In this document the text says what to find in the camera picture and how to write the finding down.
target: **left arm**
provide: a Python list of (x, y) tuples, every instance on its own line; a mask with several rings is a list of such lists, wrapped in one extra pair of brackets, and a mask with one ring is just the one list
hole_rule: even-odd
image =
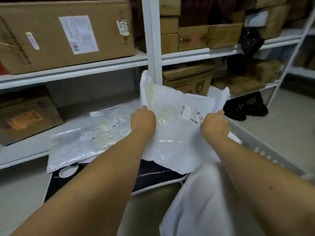
[(152, 111), (137, 109), (131, 133), (86, 166), (12, 236), (116, 235), (155, 126)]

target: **white circle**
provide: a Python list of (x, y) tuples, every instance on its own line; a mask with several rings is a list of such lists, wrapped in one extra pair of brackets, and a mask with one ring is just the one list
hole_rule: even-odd
[(72, 176), (74, 173), (76, 173), (78, 168), (79, 166), (67, 166), (59, 171), (59, 176), (61, 178)]

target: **forearm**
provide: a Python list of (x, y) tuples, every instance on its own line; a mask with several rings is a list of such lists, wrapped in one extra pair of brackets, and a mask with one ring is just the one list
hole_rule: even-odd
[(295, 235), (294, 230), (297, 230), (308, 235), (312, 232), (310, 228), (315, 230), (312, 225), (315, 212), (312, 185), (222, 134), (206, 140), (221, 159), (239, 196), (266, 233)]
[(99, 155), (13, 235), (116, 235), (150, 137), (133, 131)]

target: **person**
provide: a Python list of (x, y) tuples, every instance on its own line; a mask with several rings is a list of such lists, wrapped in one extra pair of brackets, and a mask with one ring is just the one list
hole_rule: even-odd
[[(137, 109), (131, 116), (131, 133), (86, 166), (12, 236), (116, 235), (141, 155), (155, 129), (154, 113), (145, 106)], [(240, 205), (229, 204), (236, 194), (225, 190), (222, 169), (206, 164), (190, 175), (175, 197), (161, 223), (162, 236), (246, 235), (250, 230), (245, 229), (257, 222), (266, 235), (315, 235), (313, 185), (229, 139), (222, 111), (208, 114), (200, 131), (255, 220), (229, 215)], [(245, 223), (242, 232), (234, 226), (239, 218)]]

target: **right arm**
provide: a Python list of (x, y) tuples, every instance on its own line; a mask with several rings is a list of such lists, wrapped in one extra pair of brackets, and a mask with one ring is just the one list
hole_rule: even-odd
[(223, 111), (200, 130), (267, 235), (315, 235), (315, 186), (228, 138)]

